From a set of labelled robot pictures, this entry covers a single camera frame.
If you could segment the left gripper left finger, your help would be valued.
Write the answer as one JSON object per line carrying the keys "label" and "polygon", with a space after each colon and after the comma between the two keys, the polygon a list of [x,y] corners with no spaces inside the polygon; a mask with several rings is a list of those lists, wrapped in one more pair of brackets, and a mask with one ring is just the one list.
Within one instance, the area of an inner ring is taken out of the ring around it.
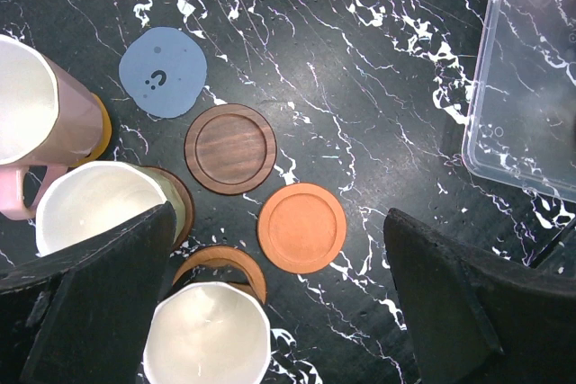
{"label": "left gripper left finger", "polygon": [[170,256],[169,203],[1,272],[3,383],[133,383]]}

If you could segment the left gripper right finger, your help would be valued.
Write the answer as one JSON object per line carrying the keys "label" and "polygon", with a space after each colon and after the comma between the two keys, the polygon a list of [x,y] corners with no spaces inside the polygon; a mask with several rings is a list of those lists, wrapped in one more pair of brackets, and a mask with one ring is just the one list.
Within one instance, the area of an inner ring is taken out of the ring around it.
{"label": "left gripper right finger", "polygon": [[573,383],[575,280],[390,209],[383,239],[424,383]]}

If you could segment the pale green mug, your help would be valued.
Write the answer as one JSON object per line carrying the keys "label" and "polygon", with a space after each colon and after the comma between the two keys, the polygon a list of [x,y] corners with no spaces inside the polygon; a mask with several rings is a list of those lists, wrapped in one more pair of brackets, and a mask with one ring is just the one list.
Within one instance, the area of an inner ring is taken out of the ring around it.
{"label": "pale green mug", "polygon": [[60,177],[42,196],[36,211],[36,247],[41,256],[53,254],[165,202],[175,210],[174,244],[185,222],[185,206],[166,177],[147,166],[87,163]]}

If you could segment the black and white mug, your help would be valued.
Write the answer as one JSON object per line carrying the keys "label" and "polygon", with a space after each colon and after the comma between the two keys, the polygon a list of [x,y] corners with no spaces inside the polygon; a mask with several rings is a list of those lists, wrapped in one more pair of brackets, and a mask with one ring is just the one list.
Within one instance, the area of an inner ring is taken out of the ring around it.
{"label": "black and white mug", "polygon": [[162,301],[143,352],[150,383],[259,383],[270,361],[265,311],[219,281],[193,283]]}

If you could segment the dark wooden coaster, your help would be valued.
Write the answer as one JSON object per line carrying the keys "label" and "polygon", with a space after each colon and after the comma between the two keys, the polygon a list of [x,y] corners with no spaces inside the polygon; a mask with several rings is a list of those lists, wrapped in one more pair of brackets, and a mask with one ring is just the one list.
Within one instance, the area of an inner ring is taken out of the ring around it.
{"label": "dark wooden coaster", "polygon": [[184,160],[206,189],[238,195],[256,189],[271,174],[277,145],[266,118],[246,105],[211,107],[191,124]]}
{"label": "dark wooden coaster", "polygon": [[176,188],[184,204],[185,208],[184,225],[173,244],[172,251],[174,252],[182,245],[182,243],[188,238],[188,236],[192,232],[195,217],[194,199],[185,183],[177,175],[161,167],[155,167],[149,165],[148,169],[166,177],[166,179]]}

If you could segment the light wooden coaster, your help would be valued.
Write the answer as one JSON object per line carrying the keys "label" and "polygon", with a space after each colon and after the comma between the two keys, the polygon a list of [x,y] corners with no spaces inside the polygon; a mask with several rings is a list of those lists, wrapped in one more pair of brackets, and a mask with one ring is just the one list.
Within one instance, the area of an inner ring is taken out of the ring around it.
{"label": "light wooden coaster", "polygon": [[233,282],[231,285],[266,303],[266,278],[258,263],[246,252],[231,246],[208,246],[191,254],[178,268],[172,281],[178,280],[188,271],[198,267],[221,268],[230,265],[247,277],[247,283]]}
{"label": "light wooden coaster", "polygon": [[342,205],[314,183],[294,183],[273,193],[257,222],[258,241],[266,257],[291,273],[312,273],[328,266],[346,235]]}

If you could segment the pink mug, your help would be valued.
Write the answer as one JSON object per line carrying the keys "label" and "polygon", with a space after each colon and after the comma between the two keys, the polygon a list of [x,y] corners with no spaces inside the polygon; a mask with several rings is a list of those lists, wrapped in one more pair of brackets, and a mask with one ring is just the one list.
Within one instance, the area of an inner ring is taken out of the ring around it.
{"label": "pink mug", "polygon": [[1,213],[32,219],[42,195],[103,133],[82,83],[28,45],[1,37]]}

